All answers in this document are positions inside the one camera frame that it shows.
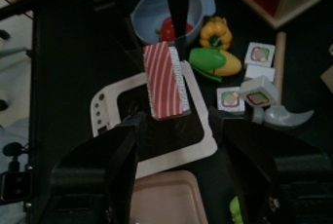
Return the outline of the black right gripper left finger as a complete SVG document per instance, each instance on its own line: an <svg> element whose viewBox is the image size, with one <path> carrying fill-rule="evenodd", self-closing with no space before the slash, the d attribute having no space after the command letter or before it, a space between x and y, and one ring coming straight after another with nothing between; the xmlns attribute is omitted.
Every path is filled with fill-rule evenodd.
<svg viewBox="0 0 333 224"><path fill-rule="evenodd" d="M51 176L49 224L129 224L146 115L81 144Z"/></svg>

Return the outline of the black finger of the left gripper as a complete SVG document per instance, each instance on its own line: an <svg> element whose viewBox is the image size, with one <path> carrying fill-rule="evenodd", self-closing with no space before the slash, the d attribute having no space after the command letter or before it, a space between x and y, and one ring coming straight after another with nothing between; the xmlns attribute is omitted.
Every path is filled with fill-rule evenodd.
<svg viewBox="0 0 333 224"><path fill-rule="evenodd" d="M169 11L174 26L174 44L180 59L186 59L186 25L189 13L189 0L168 0Z"/></svg>

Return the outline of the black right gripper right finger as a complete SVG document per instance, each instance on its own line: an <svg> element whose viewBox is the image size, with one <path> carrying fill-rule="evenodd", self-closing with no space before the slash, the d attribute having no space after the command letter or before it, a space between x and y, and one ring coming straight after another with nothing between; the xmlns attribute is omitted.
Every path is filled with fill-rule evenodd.
<svg viewBox="0 0 333 224"><path fill-rule="evenodd" d="M209 109L244 224L333 224L333 164L297 137Z"/></svg>

